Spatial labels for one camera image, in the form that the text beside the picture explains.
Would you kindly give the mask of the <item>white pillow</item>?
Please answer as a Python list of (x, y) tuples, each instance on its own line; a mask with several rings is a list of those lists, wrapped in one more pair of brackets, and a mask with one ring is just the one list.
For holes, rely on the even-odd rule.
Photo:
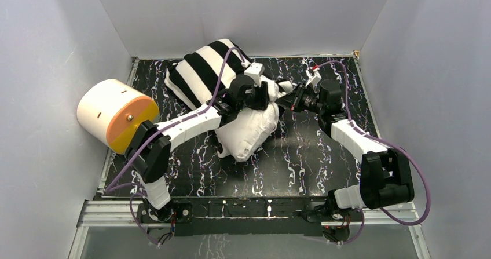
[(267, 109), (239, 112), (237, 118), (215, 130), (221, 149), (219, 158), (232, 156), (237, 162), (247, 161), (273, 133), (279, 121), (277, 104), (268, 104)]

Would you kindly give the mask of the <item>black white striped pillowcase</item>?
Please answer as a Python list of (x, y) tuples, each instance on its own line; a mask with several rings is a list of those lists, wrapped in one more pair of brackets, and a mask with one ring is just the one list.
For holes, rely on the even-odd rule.
[(181, 61), (169, 62), (164, 84), (195, 110), (212, 98), (219, 79), (219, 90), (229, 88), (252, 62), (230, 39), (219, 39), (185, 55)]

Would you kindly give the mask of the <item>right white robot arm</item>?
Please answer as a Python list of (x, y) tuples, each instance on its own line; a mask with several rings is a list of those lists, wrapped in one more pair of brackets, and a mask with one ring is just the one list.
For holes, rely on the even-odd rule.
[(309, 111), (317, 115), (320, 129), (337, 141), (360, 162), (357, 185), (331, 190), (326, 201), (327, 216), (340, 221), (349, 209), (379, 209), (414, 199), (414, 187), (408, 158), (402, 152), (385, 147), (366, 133), (359, 133), (342, 108), (342, 90), (335, 81), (323, 80), (319, 90), (301, 83), (276, 104), (293, 112)]

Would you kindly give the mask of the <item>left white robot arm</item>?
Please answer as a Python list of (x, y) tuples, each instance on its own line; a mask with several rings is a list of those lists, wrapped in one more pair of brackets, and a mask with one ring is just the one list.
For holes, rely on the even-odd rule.
[(167, 122), (143, 121), (125, 150), (127, 164), (140, 179), (151, 215), (159, 222), (173, 215), (166, 182), (170, 155), (181, 144), (211, 130), (225, 133), (222, 143), (246, 153), (254, 152), (268, 137), (277, 120), (272, 102), (275, 85), (239, 75), (201, 107)]

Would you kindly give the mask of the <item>white orange cylinder roll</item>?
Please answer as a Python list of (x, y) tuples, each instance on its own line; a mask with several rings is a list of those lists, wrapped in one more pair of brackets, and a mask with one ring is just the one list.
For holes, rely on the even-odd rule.
[(76, 110), (80, 125), (117, 154), (125, 153), (142, 122), (159, 115), (153, 98), (116, 79), (94, 85)]

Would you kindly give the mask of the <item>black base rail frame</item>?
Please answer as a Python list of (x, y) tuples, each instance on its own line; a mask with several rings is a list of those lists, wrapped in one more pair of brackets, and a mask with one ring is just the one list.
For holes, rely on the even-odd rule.
[(320, 198), (172, 198), (160, 210), (144, 200), (135, 210), (140, 224), (168, 225), (177, 237), (230, 234), (296, 234), (344, 241), (361, 221), (355, 209), (332, 209)]

